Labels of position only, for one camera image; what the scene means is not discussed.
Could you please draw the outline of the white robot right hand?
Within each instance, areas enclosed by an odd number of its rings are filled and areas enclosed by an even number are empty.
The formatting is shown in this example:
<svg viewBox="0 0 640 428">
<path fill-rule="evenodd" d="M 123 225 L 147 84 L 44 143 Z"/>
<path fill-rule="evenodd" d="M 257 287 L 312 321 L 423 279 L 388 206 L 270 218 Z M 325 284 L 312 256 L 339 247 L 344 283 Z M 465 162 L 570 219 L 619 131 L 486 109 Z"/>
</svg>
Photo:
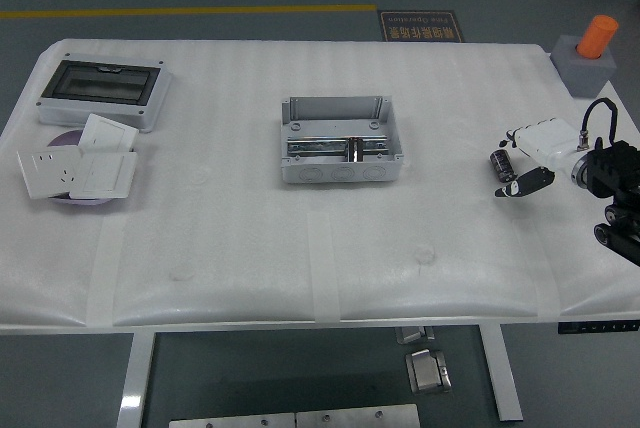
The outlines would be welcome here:
<svg viewBox="0 0 640 428">
<path fill-rule="evenodd" d="M 552 118 L 518 128 L 507 133 L 507 140 L 537 167 L 497 189 L 496 197 L 530 195 L 551 185 L 556 174 L 565 175 L 580 188 L 587 187 L 587 152 L 578 149 L 579 132 L 565 120 Z"/>
</svg>

